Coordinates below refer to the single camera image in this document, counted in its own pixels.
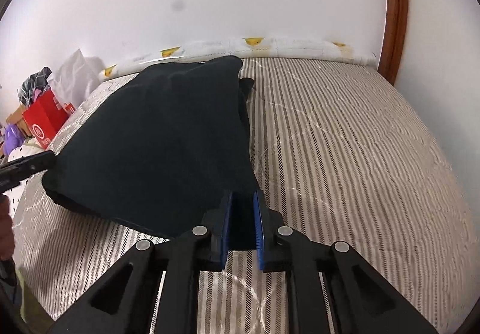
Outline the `person left hand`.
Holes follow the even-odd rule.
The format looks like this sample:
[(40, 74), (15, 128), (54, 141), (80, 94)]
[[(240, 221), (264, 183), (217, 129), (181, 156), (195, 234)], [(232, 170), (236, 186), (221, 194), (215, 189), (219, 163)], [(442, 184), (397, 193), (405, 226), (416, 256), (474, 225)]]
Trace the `person left hand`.
[(0, 258), (2, 261), (9, 260), (15, 250), (15, 237), (9, 210), (8, 197), (2, 194), (0, 202)]

